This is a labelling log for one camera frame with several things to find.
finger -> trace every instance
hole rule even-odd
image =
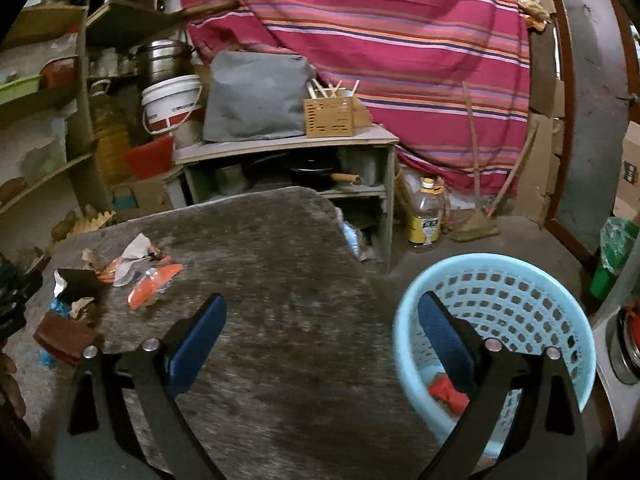
[[[7,354],[0,353],[0,372],[7,372],[9,374],[15,374],[18,371],[14,360]]]
[[[6,374],[0,375],[0,383],[2,383],[6,396],[9,397],[9,402],[14,406],[15,415],[18,418],[23,418],[27,412],[27,405],[24,403],[18,383],[11,375]]]

light blue basket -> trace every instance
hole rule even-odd
[[[434,290],[456,317],[468,320],[482,338],[495,337],[512,351],[540,354],[562,350],[580,410],[593,387],[593,335],[580,305],[558,280],[516,258],[462,254],[423,271],[405,292],[394,322],[396,369],[404,393],[442,444],[457,423],[429,395],[428,385],[444,369],[418,323],[420,297]],[[507,396],[484,455],[496,458],[511,427],[519,390]]]

broom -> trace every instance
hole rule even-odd
[[[453,232],[450,237],[454,242],[469,242],[478,240],[478,238],[486,238],[500,234],[500,229],[495,221],[489,220],[484,212],[482,212],[480,198],[480,163],[478,156],[478,135],[476,134],[476,125],[474,124],[474,111],[471,106],[471,97],[469,96],[469,87],[466,81],[462,83],[462,91],[465,96],[466,113],[469,117],[469,129],[471,129],[471,147],[474,155],[474,192],[476,194],[476,208],[474,213],[466,223]]]

yellow label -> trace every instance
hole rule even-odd
[[[409,241],[414,244],[431,245],[440,237],[440,217],[409,220]]]

metal screw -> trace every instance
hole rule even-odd
[[[82,355],[87,359],[93,359],[98,355],[98,347],[94,345],[85,346]]]
[[[157,337],[150,337],[142,343],[142,349],[145,352],[153,352],[160,348],[160,340]]]
[[[500,350],[502,350],[502,343],[500,341],[498,341],[497,339],[487,339],[484,342],[484,347],[489,351],[489,352],[499,352]]]
[[[549,357],[549,359],[553,359],[554,361],[557,361],[562,354],[557,348],[550,346],[549,348],[546,349],[546,355]]]

